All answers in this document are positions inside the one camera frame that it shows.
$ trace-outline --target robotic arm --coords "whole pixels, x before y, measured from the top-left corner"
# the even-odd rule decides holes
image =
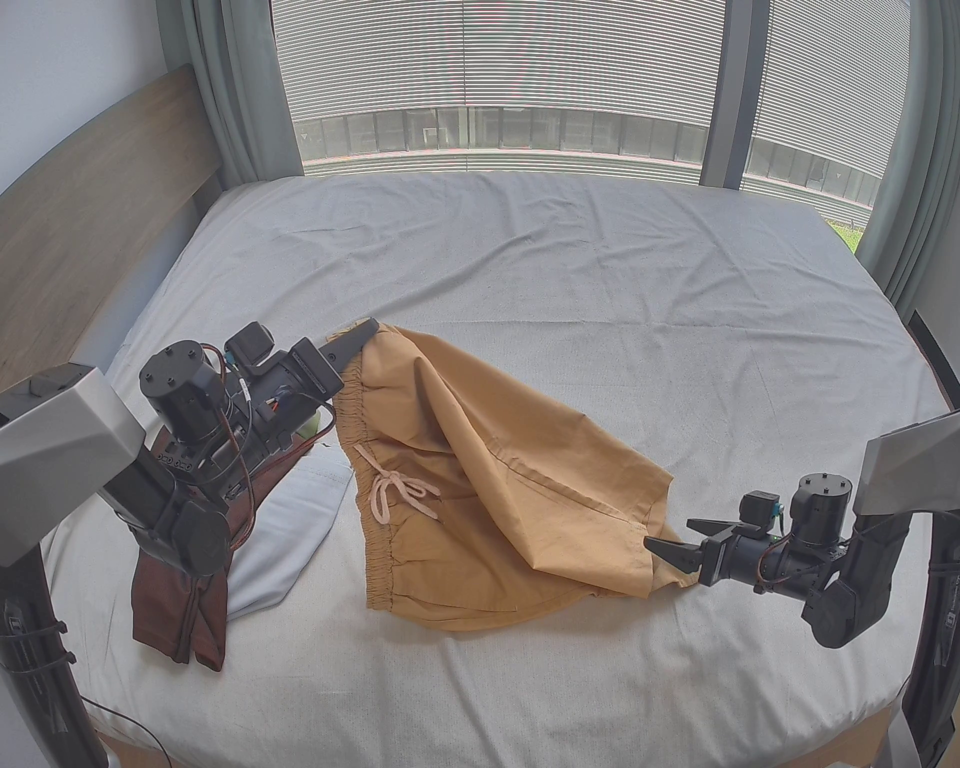
[[[958,468],[960,411],[867,443],[848,540],[840,539],[840,529],[852,483],[818,472],[801,478],[786,536],[771,534],[775,519],[782,526],[780,497],[753,491],[740,502],[739,522],[688,520],[706,536],[699,545],[653,537],[646,545],[686,573],[700,568],[699,583],[707,587],[734,579],[757,594],[803,600],[801,618],[813,636],[827,648],[840,648],[886,612],[912,515],[935,513],[924,623],[901,706],[908,731],[898,731],[895,718],[874,763],[932,768],[953,736],[951,715],[960,694],[960,642],[954,643],[960,615]]]
[[[340,391],[340,373],[377,329],[367,320],[319,349],[304,338],[271,354],[269,331],[251,323],[226,354],[214,350],[219,370],[204,345],[167,347],[140,372],[172,436],[159,458],[96,369],[66,363],[0,393],[0,667],[54,765],[112,763],[69,671],[40,540],[99,493],[150,555],[191,578],[218,572],[239,542],[230,500],[252,493],[257,470]]]

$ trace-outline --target green grass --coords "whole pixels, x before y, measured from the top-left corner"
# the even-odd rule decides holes
[[[856,253],[856,247],[860,245],[860,238],[863,237],[863,229],[859,227],[849,227],[839,222],[832,222],[830,219],[827,219],[827,223],[843,238],[843,241],[847,244],[847,248]]]

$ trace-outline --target headboard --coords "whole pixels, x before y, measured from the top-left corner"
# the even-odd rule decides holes
[[[69,360],[220,164],[186,65],[101,112],[0,195],[0,391]]]

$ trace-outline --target white bed sheet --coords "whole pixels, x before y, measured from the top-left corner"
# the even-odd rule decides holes
[[[560,175],[292,179],[205,217],[111,367],[250,320],[286,348],[357,317],[435,333],[580,409],[676,480],[669,520],[754,488],[856,479],[866,440],[947,410],[886,299],[812,208]],[[919,631],[929,521],[890,608],[828,650],[799,602],[741,584],[586,599],[473,634],[365,608],[351,484],[280,605],[228,625],[221,674],[131,639],[136,546],[91,500],[48,541],[81,692],[187,764],[771,766],[882,708]],[[149,745],[92,710],[104,727]]]

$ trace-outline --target drawstring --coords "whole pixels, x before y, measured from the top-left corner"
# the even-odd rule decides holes
[[[362,445],[355,445],[357,453],[363,456],[371,467],[380,473],[380,476],[373,481],[373,487],[370,490],[370,511],[373,513],[373,519],[386,525],[390,522],[390,507],[387,506],[387,488],[394,486],[400,491],[400,497],[418,512],[423,512],[427,517],[437,518],[437,513],[429,507],[420,504],[417,499],[423,498],[428,493],[432,493],[440,498],[440,489],[424,483],[416,477],[407,477],[399,472],[388,472],[380,466],[376,459],[368,453]]]

